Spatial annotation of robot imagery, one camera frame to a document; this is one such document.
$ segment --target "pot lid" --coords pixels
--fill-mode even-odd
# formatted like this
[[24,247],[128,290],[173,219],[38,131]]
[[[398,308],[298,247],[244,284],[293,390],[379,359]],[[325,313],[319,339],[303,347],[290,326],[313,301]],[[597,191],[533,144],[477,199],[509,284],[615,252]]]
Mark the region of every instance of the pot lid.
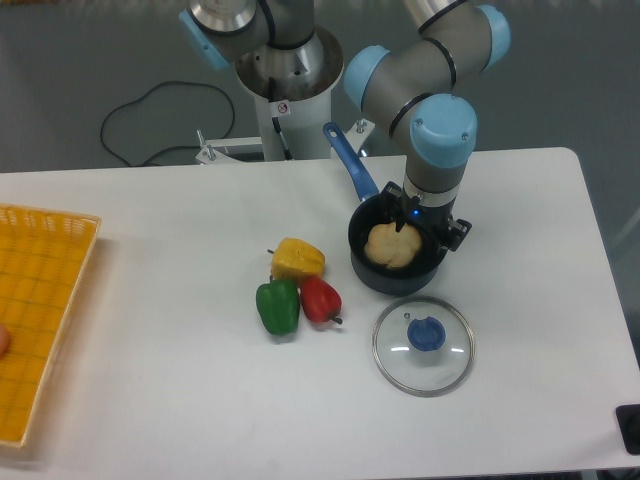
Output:
[[382,374],[403,392],[444,395],[471,370],[473,332],[452,305],[410,297],[387,307],[373,329],[373,356]]

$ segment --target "saucepan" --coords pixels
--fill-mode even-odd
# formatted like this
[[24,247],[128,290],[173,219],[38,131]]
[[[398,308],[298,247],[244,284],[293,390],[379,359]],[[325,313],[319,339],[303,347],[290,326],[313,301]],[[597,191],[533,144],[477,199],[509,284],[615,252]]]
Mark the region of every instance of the saucepan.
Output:
[[381,193],[340,128],[329,122],[323,130],[351,175],[361,201],[349,221],[348,236],[353,270],[365,285],[378,292],[393,296],[415,293],[435,276],[445,252],[429,240],[424,232],[420,232],[422,248],[406,267],[389,269],[370,261],[364,251],[369,233],[374,226],[391,223],[402,215],[402,189],[395,183],[388,182]]

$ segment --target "orange object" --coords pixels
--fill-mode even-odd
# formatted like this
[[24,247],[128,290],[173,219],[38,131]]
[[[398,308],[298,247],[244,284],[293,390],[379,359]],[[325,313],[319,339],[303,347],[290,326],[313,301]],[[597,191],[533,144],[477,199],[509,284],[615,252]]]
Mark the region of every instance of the orange object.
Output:
[[0,444],[21,447],[80,276],[95,243],[93,216],[0,204]]

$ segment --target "green bell pepper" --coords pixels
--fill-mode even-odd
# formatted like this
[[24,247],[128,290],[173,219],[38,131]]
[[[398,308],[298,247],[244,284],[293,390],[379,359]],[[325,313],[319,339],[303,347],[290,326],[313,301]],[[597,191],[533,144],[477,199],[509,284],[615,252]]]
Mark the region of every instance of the green bell pepper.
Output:
[[271,280],[256,291],[256,306],[264,328],[283,336],[298,329],[300,297],[293,280]]

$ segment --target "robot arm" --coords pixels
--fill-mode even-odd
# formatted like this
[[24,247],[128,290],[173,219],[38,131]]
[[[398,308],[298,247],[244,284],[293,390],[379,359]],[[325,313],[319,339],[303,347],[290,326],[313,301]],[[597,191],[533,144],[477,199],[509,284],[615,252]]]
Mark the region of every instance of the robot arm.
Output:
[[210,66],[234,64],[255,100],[265,160],[329,156],[322,126],[343,57],[315,25],[313,0],[191,0],[180,21]]
[[364,49],[347,67],[345,89],[407,155],[403,220],[455,250],[470,228],[453,222],[451,209],[475,147],[477,118],[466,101],[443,92],[498,61],[509,48],[509,26],[490,6],[404,3],[421,41],[399,54],[381,46]]
[[315,29],[313,0],[191,0],[180,21],[216,70],[263,45],[302,46]]

